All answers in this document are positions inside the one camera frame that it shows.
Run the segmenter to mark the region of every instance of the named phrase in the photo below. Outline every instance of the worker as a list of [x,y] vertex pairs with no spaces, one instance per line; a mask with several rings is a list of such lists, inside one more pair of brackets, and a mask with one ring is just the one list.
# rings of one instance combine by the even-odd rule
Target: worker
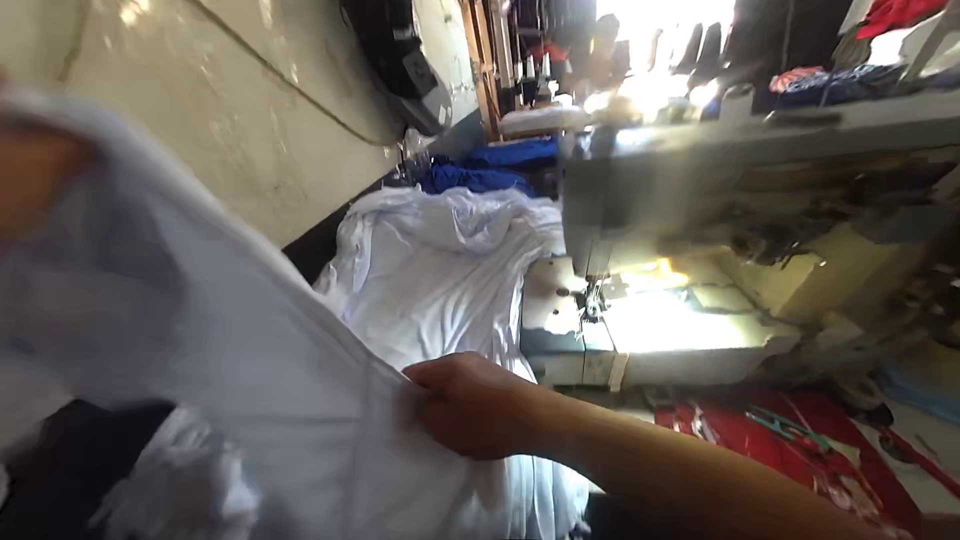
[[558,394],[477,353],[413,364],[403,374],[430,391],[420,419],[458,454],[558,461],[628,509],[707,538],[884,537],[748,457]]

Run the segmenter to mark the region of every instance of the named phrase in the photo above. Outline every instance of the electrical cable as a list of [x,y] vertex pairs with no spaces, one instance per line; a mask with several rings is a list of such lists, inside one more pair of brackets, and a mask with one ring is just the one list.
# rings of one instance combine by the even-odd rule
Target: electrical cable
[[[406,133],[407,126],[403,127],[403,130],[400,132],[400,134],[397,137],[388,141],[375,140],[371,137],[361,134],[356,129],[352,128],[347,122],[345,122],[339,116],[334,114],[331,110],[324,107],[323,104],[321,104],[316,98],[314,98],[309,93],[307,93],[306,90],[304,90],[299,85],[291,81],[289,77],[287,77],[282,71],[280,71],[276,66],[274,66],[269,60],[264,58],[263,55],[261,55],[255,48],[253,48],[252,45],[250,45],[245,39],[243,39],[243,37],[237,34],[237,32],[227,24],[227,22],[223,19],[223,17],[221,17],[219,14],[217,14],[215,11],[209,8],[206,4],[204,4],[202,0],[184,0],[184,1],[190,4],[191,6],[193,6],[194,8],[196,8],[197,10],[199,10],[204,15],[204,17],[206,17],[207,20],[213,23],[214,26],[219,28],[225,34],[227,34],[227,36],[231,40],[233,40],[237,45],[239,45],[241,49],[246,51],[247,54],[251,55],[255,60],[257,60],[257,62],[259,62],[264,69],[266,69],[267,71],[272,73],[275,77],[280,79],[285,85],[289,86],[292,90],[294,90],[297,94],[299,94],[300,97],[306,100],[307,103],[309,103],[314,108],[319,110],[321,113],[323,113],[326,117],[332,120],[335,124],[340,126],[347,133],[353,135],[354,137],[358,138],[359,140],[367,144],[370,144],[371,146],[393,146],[403,140],[403,136]],[[57,77],[57,80],[61,83],[65,84],[67,82],[67,80],[70,77],[70,72],[73,69],[73,65],[74,63],[76,63],[77,57],[81,53],[81,50],[83,47],[83,40],[84,40],[84,31],[85,31],[87,22],[90,18],[90,7],[92,3],[93,3],[93,0],[86,0],[85,2],[81,2],[80,5],[78,6],[77,25],[74,30],[73,45],[70,47],[70,50],[67,52],[67,55],[63,61],[63,67],[60,69],[60,74]]]
[[340,126],[341,128],[343,128],[344,131],[346,131],[346,132],[348,132],[349,134],[355,136],[356,138],[362,140],[363,142],[366,142],[367,144],[370,144],[371,146],[391,146],[391,145],[397,144],[398,142],[400,142],[400,141],[403,139],[403,134],[406,133],[406,129],[407,129],[406,126],[403,127],[403,131],[400,133],[400,135],[399,135],[398,137],[394,138],[393,140],[389,140],[389,141],[378,141],[378,140],[374,140],[374,139],[369,138],[369,137],[361,134],[360,132],[356,131],[356,130],[353,129],[347,122],[345,122],[344,120],[340,119],[339,116],[337,116],[336,114],[334,114],[334,113],[333,113],[331,110],[329,110],[328,108],[324,107],[319,101],[317,101],[313,96],[311,96],[310,94],[308,94],[303,88],[301,88],[299,85],[297,85],[296,83],[294,83],[293,81],[291,81],[282,71],[280,71],[279,69],[277,69],[276,66],[274,66],[269,60],[267,60],[266,58],[263,57],[263,55],[261,55],[259,52],[257,52],[257,50],[254,49],[253,46],[250,45],[245,39],[243,39],[242,36],[240,36],[239,34],[237,34],[237,32],[236,32],[235,30],[233,30],[232,28],[230,28],[230,26],[229,26],[229,25],[227,24],[227,22],[223,19],[223,17],[221,17],[219,14],[217,14],[217,13],[216,13],[215,11],[213,11],[211,8],[207,7],[206,4],[204,4],[204,2],[203,2],[202,0],[185,0],[185,1],[186,1],[188,4],[193,5],[193,6],[194,6],[195,8],[197,8],[198,10],[200,10],[200,12],[203,13],[203,14],[210,20],[210,22],[212,22],[215,26],[217,26],[218,28],[220,28],[220,30],[224,31],[224,33],[227,34],[227,36],[229,36],[231,39],[233,39],[233,41],[236,42],[237,45],[240,45],[240,48],[242,48],[242,49],[244,49],[245,51],[247,51],[248,54],[250,54],[251,56],[253,56],[258,62],[260,62],[260,64],[261,64],[267,71],[270,71],[271,73],[273,73],[274,76],[276,76],[278,79],[280,79],[285,85],[289,86],[289,87],[290,87],[291,89],[293,89],[297,94],[299,94],[300,97],[302,97],[303,99],[305,99],[305,100],[307,101],[307,103],[309,103],[310,105],[314,106],[314,107],[315,107],[316,109],[318,109],[320,112],[322,112],[323,114],[325,114],[328,118],[330,118],[331,120],[333,120],[333,122],[334,122],[335,124],[337,124],[338,126]]

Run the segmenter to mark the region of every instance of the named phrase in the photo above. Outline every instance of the light blue fabric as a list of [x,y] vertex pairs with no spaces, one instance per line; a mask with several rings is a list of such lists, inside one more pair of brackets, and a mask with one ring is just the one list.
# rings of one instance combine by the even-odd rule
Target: light blue fabric
[[960,400],[922,387],[896,363],[885,362],[874,373],[874,379],[887,397],[960,426]]

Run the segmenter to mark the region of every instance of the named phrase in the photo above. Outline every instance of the hanging clothes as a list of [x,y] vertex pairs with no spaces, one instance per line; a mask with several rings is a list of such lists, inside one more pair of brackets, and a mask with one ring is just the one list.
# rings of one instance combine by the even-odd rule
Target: hanging clothes
[[705,85],[720,74],[721,40],[720,23],[715,22],[707,26],[707,31],[704,33],[704,45],[700,51],[700,57],[697,59],[697,66],[690,74],[688,85],[691,88]]
[[877,37],[897,28],[909,28],[946,5],[947,0],[874,0],[867,12],[866,24],[856,36]]
[[677,75],[689,75],[697,65],[697,59],[700,57],[700,42],[704,40],[704,25],[699,22],[693,26],[693,32],[690,33],[690,41],[686,44],[684,55],[673,68]]

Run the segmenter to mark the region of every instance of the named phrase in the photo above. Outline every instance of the hand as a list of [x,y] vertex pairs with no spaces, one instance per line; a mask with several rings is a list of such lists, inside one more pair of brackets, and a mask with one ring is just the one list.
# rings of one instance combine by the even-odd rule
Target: hand
[[550,415],[565,399],[477,353],[413,364],[403,374],[432,392],[419,416],[433,438],[476,459],[540,452]]

